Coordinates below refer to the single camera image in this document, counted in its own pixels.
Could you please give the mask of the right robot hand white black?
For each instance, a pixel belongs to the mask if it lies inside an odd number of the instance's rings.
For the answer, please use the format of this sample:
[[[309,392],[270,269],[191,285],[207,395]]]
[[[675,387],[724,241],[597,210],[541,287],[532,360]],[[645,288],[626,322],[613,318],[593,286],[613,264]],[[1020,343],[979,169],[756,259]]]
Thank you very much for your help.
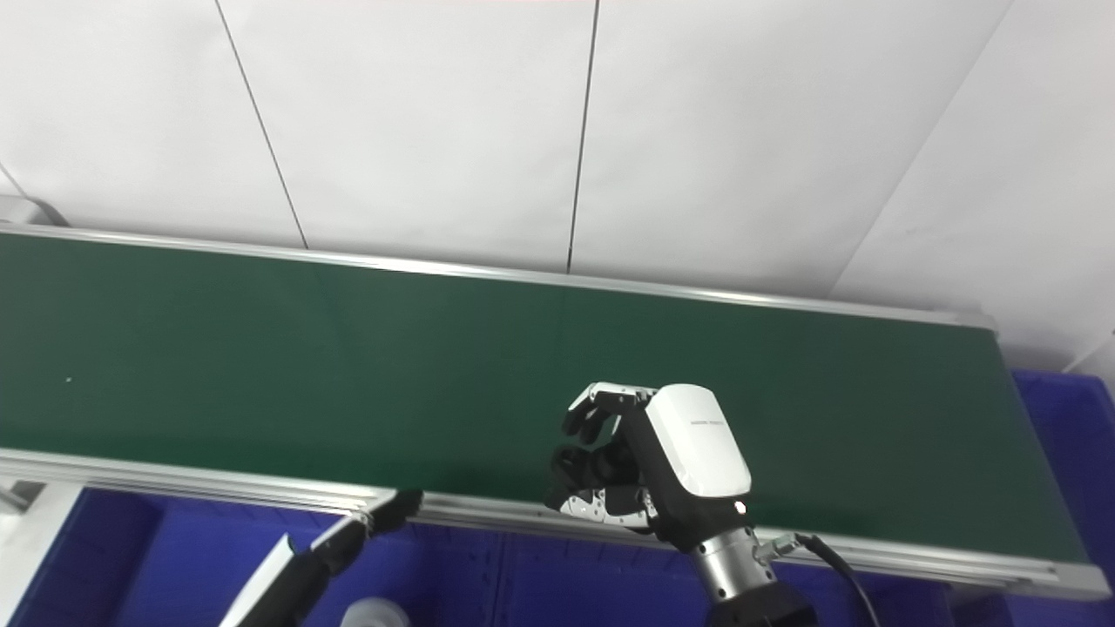
[[[689,553],[747,528],[752,475],[712,390],[593,382],[565,414],[544,505]]]

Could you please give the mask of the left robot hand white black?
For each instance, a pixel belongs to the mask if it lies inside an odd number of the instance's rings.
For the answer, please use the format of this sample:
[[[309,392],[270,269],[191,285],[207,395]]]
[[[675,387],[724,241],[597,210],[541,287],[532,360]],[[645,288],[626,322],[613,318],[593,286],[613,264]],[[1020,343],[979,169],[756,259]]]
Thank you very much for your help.
[[[306,548],[280,536],[240,587],[220,626],[300,626],[330,581],[345,572],[376,536],[399,530],[423,505],[421,489],[395,489],[334,520]]]

